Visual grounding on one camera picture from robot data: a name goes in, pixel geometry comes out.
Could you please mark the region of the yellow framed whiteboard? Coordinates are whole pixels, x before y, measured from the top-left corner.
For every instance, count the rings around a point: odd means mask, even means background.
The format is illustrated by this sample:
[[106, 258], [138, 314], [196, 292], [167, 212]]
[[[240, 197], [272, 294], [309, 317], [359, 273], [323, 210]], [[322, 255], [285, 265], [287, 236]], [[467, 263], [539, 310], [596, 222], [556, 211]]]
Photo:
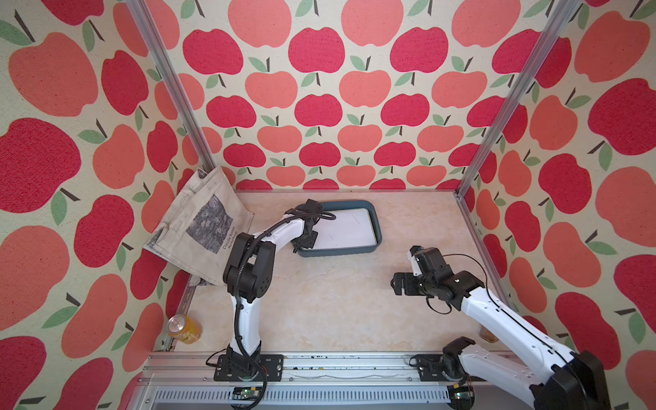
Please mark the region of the yellow framed whiteboard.
[[366, 208], [332, 211], [334, 220], [320, 220], [314, 230], [318, 236], [313, 249], [359, 249], [378, 243], [371, 216]]

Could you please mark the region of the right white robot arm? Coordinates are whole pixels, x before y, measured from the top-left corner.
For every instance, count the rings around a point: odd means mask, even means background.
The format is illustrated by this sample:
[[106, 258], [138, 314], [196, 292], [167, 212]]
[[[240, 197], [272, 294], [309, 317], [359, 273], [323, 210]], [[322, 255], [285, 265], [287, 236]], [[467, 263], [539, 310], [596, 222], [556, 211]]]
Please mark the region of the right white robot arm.
[[395, 273], [398, 296], [437, 298], [491, 331], [521, 362], [516, 363], [460, 337], [446, 345], [435, 365], [446, 379], [488, 381], [533, 409], [608, 409], [611, 401], [601, 361], [589, 351], [576, 353], [547, 336], [492, 296], [476, 276], [463, 271], [437, 279]]

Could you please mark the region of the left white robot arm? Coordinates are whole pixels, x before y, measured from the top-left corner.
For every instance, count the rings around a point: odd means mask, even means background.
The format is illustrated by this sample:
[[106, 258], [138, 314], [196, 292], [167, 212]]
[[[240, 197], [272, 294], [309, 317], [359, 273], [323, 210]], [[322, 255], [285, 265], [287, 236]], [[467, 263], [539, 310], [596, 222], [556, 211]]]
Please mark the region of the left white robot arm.
[[233, 339], [227, 350], [230, 360], [248, 372], [260, 367], [260, 302], [273, 281], [277, 251], [314, 247], [318, 232], [316, 215], [288, 214], [268, 229], [237, 236], [224, 272], [233, 305]]

